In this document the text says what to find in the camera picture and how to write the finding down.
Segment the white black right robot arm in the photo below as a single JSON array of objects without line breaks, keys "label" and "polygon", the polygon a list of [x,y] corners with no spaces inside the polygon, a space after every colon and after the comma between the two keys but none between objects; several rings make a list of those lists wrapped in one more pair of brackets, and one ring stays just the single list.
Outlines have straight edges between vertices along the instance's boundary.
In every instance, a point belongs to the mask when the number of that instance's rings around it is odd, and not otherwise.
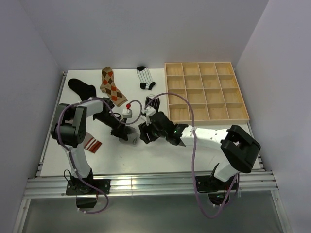
[{"label": "white black right robot arm", "polygon": [[228,129],[205,129],[188,124],[175,124],[163,112],[147,117],[139,124],[140,139],[145,144],[159,138],[174,146],[200,146],[221,151],[225,159],[214,169],[211,186],[221,189],[237,173],[250,173],[261,145],[239,125]]}]

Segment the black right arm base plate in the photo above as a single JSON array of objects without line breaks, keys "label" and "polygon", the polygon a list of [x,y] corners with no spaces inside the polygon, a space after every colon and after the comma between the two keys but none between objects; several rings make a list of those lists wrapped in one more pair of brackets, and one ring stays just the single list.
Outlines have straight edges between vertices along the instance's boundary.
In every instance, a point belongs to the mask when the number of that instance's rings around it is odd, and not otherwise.
[{"label": "black right arm base plate", "polygon": [[231,184],[233,183],[233,186],[231,187],[232,190],[236,190],[238,187],[238,178],[232,176],[228,181],[222,182],[215,177],[212,176],[195,176],[195,183],[196,183],[196,190],[199,193],[213,193],[218,191],[227,191]]}]

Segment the grey sock with black stripes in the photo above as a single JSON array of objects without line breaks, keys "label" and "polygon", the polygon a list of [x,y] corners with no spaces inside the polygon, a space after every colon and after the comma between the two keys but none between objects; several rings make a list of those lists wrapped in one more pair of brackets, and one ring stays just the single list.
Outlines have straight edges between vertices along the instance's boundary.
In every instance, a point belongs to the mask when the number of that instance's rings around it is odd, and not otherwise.
[{"label": "grey sock with black stripes", "polygon": [[139,134],[136,129],[131,126],[126,126],[125,130],[128,140],[126,141],[120,138],[119,141],[123,144],[135,145],[137,143],[137,140],[139,139]]}]

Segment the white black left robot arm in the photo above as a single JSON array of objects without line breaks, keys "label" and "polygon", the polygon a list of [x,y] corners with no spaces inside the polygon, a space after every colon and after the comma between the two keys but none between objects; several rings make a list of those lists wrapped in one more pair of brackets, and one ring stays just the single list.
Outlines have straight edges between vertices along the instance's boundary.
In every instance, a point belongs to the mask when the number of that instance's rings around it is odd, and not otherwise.
[{"label": "white black left robot arm", "polygon": [[114,104],[108,98],[89,98],[76,104],[61,103],[57,106],[52,122],[51,136],[67,153],[71,178],[80,179],[77,188],[84,194],[94,190],[92,169],[87,162],[84,143],[86,139],[86,120],[94,117],[111,128],[110,134],[128,141],[128,127],[120,117],[112,112]]}]

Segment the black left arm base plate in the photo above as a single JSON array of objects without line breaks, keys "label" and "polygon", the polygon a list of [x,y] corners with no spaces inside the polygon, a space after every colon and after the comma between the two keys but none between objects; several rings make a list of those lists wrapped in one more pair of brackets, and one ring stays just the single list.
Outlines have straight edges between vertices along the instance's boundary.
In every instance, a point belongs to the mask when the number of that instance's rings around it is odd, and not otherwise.
[{"label": "black left arm base plate", "polygon": [[76,196],[76,195],[95,195],[99,194],[99,190],[103,191],[105,194],[110,192],[110,179],[95,179],[91,180],[89,185],[81,182],[79,179],[70,180],[67,184],[66,195]]}]

